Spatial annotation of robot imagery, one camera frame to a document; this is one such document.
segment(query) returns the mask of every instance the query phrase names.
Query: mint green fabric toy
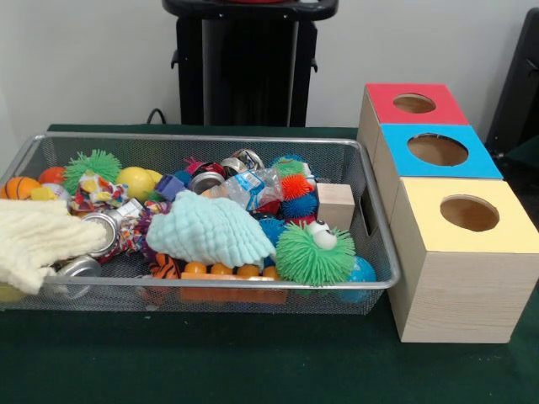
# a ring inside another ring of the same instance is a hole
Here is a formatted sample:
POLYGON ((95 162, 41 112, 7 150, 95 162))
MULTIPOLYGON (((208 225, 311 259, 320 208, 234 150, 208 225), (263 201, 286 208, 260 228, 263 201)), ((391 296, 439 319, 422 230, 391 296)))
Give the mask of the mint green fabric toy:
POLYGON ((223 263, 229 268, 275 255, 260 224, 236 202, 178 193, 167 215, 155 215, 148 246, 187 262, 223 263))

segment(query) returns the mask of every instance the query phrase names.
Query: metal mesh tray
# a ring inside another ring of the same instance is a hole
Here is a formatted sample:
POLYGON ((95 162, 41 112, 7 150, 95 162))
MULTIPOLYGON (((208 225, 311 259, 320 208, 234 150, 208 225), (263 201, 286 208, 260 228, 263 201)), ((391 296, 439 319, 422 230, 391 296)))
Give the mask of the metal mesh tray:
POLYGON ((303 156, 318 176, 347 183, 355 200, 350 233, 358 255, 376 271, 377 282, 310 288, 292 282, 140 279, 147 265, 139 254, 104 265, 99 278, 48 277, 39 295, 1 308, 72 311, 220 311, 366 314, 383 290, 397 283, 400 268, 366 150, 355 141, 225 136, 46 133, 28 140, 0 180, 37 178, 48 167, 69 163, 77 152, 114 153, 124 167, 173 173, 187 157, 220 161, 239 148, 255 150, 265 162, 283 154, 303 156), (66 294, 51 297, 62 287, 66 294))

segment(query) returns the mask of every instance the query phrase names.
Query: red lid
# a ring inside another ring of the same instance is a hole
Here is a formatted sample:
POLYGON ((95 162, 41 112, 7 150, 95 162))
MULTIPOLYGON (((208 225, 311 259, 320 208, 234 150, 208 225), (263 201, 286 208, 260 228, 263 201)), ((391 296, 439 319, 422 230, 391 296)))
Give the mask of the red lid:
POLYGON ((366 89, 381 124, 469 125, 444 84, 369 83, 366 89))

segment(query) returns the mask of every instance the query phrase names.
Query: wooden box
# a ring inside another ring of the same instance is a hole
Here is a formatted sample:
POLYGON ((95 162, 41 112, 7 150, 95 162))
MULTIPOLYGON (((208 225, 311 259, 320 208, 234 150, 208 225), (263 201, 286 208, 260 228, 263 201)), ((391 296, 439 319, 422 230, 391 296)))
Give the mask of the wooden box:
POLYGON ((381 125, 374 174, 388 220, 400 177, 502 179, 471 126, 381 125))
POLYGON ((354 195, 347 183, 318 183, 317 220, 325 221, 332 229, 349 231, 354 217, 354 195))
POLYGON ((391 228, 403 342, 510 340, 539 278, 539 235, 506 182, 402 178, 391 228))
POLYGON ((469 125, 443 84, 369 83, 363 93, 357 141, 374 162, 382 124, 469 125))

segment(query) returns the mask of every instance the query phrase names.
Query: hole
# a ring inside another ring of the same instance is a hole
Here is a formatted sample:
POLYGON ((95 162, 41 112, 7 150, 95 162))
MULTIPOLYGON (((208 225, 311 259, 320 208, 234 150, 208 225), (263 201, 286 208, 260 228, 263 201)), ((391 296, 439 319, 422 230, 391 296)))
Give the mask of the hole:
POLYGON ((408 149, 419 160, 436 166, 457 166, 468 159, 468 150, 462 143, 434 133, 410 139, 408 149))
POLYGON ((395 97, 393 105, 410 114, 426 114, 436 109, 432 99, 419 94, 401 94, 395 97))
POLYGON ((471 231, 494 229, 499 214, 489 202, 471 195, 456 195, 446 198, 440 205, 444 218, 455 226, 471 231))

